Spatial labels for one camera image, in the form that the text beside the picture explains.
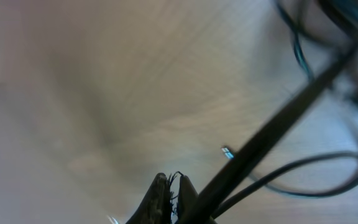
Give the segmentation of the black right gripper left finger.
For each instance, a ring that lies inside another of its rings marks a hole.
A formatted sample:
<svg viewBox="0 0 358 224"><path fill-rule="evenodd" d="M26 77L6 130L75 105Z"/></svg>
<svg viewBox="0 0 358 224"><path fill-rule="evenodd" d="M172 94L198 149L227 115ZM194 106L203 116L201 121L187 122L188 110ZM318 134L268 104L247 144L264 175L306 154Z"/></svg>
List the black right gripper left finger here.
<svg viewBox="0 0 358 224"><path fill-rule="evenodd" d="M126 224L171 224L171 197L169 179L158 173Z"/></svg>

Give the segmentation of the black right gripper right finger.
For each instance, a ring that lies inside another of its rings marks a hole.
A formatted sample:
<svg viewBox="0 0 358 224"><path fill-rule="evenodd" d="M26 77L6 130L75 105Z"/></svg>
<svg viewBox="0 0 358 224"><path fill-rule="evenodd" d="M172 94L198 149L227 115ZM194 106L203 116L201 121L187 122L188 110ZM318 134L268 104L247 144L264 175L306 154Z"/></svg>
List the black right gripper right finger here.
<svg viewBox="0 0 358 224"><path fill-rule="evenodd" d="M211 216L203 217L194 207L198 199L198 192L187 175L180 177L180 186L177 200L177 223L217 224Z"/></svg>

